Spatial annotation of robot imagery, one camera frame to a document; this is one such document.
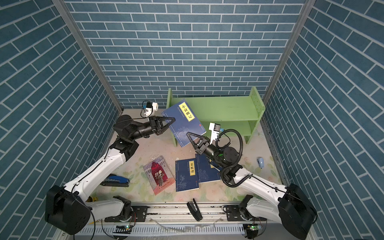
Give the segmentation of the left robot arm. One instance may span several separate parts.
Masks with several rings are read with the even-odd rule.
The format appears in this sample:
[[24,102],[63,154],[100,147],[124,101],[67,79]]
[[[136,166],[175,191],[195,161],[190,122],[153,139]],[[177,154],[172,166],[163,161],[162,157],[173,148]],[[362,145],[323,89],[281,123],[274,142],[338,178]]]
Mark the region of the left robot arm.
[[113,126],[117,139],[107,152],[72,181],[62,187],[54,185],[48,190],[45,221],[69,235],[75,235],[87,224],[105,218],[130,221],[133,217],[131,201],[123,197],[114,196],[110,200],[91,203],[87,200],[101,182],[134,155],[139,147],[137,139],[161,135],[174,122],[172,117],[152,116],[147,122],[140,123],[129,115],[120,116]]

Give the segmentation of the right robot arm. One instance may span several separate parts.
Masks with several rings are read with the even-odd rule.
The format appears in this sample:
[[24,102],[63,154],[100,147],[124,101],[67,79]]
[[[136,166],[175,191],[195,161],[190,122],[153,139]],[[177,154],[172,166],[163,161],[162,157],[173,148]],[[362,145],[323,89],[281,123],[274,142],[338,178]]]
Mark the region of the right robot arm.
[[230,132],[235,133],[239,138],[238,150],[231,146],[220,147],[217,143],[211,144],[209,138],[191,132],[187,133],[187,137],[197,154],[205,155],[220,167],[221,180],[227,187],[241,187],[264,199],[263,203],[259,203],[249,195],[242,200],[239,211],[246,220],[255,217],[272,220],[282,224],[294,237],[305,240],[311,226],[318,219],[314,205],[299,186],[273,183],[257,177],[240,165],[244,149],[240,133],[234,129],[228,129],[218,136],[221,137]]

